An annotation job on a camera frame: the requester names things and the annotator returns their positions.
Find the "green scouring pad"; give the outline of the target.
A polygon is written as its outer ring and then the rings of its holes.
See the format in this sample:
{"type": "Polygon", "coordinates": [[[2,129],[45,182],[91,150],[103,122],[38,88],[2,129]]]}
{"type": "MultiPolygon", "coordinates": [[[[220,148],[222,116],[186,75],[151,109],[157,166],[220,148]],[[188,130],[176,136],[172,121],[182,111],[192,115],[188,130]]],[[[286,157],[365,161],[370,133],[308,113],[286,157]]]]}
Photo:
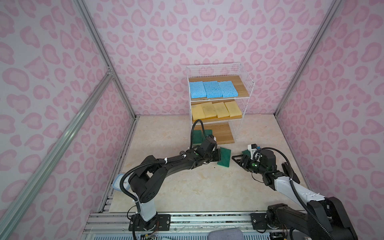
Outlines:
{"type": "MultiPolygon", "coordinates": [[[[205,130],[207,136],[212,135],[212,130],[205,130]]],[[[200,145],[204,141],[205,137],[201,130],[193,130],[193,146],[200,145]]]]}

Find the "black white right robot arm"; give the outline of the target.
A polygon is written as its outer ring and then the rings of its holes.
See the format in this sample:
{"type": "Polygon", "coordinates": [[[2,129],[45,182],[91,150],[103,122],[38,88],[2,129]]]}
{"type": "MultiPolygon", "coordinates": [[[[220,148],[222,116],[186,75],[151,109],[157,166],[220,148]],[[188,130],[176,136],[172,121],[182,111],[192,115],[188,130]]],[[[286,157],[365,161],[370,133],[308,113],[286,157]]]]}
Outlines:
{"type": "Polygon", "coordinates": [[[286,225],[313,240],[356,240],[358,236],[343,203],[336,197],[325,197],[300,185],[287,156],[271,147],[251,145],[250,154],[236,155],[232,160],[251,174],[260,174],[265,186],[283,194],[304,211],[286,204],[268,206],[267,225],[286,225]]]}

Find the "green sponge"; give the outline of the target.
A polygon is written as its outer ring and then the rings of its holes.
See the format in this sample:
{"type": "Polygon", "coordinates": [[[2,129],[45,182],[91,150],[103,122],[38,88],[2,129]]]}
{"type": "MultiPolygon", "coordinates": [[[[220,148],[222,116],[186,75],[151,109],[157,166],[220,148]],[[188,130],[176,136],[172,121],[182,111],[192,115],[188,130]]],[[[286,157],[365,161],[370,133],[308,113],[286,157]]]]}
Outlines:
{"type": "Polygon", "coordinates": [[[232,151],[226,148],[220,148],[220,159],[217,162],[218,166],[229,168],[232,151]]]}
{"type": "Polygon", "coordinates": [[[242,151],[242,154],[243,154],[243,155],[246,155],[246,156],[248,156],[248,157],[251,156],[251,153],[250,153],[249,150],[242,151]]]}

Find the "blue sponge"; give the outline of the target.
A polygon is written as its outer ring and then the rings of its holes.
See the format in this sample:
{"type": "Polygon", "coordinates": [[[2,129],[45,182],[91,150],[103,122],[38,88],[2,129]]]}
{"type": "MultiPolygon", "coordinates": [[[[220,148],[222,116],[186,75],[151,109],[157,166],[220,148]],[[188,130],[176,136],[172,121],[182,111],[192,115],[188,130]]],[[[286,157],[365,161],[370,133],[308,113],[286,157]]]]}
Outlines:
{"type": "Polygon", "coordinates": [[[208,99],[222,98],[223,92],[217,81],[203,82],[208,99]]]}
{"type": "Polygon", "coordinates": [[[191,99],[200,99],[200,98],[207,97],[204,83],[202,81],[190,82],[189,84],[190,84],[191,99]]]}
{"type": "Polygon", "coordinates": [[[235,98],[239,95],[232,81],[219,82],[219,86],[222,91],[223,98],[235,98]]]}

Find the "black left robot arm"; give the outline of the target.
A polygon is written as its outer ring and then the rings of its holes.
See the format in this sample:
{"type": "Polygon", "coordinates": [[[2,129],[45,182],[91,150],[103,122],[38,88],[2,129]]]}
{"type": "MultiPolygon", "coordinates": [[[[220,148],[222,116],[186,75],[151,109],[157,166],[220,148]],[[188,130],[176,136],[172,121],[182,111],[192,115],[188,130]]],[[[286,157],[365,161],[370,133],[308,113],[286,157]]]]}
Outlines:
{"type": "Polygon", "coordinates": [[[158,214],[154,198],[167,177],[219,160],[216,138],[209,135],[200,145],[181,151],[177,156],[164,159],[147,156],[140,165],[122,176],[120,189],[134,200],[138,209],[136,216],[143,223],[152,224],[158,214]]]}

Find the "small yellow sponge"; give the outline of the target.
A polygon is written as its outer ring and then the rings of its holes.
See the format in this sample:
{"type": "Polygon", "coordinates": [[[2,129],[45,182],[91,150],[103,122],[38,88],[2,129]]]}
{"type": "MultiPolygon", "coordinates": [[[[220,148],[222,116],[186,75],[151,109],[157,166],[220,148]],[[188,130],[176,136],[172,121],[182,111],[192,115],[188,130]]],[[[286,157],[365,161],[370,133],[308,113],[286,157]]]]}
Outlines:
{"type": "Polygon", "coordinates": [[[202,120],[206,118],[203,107],[201,104],[191,105],[193,121],[202,120]]]}

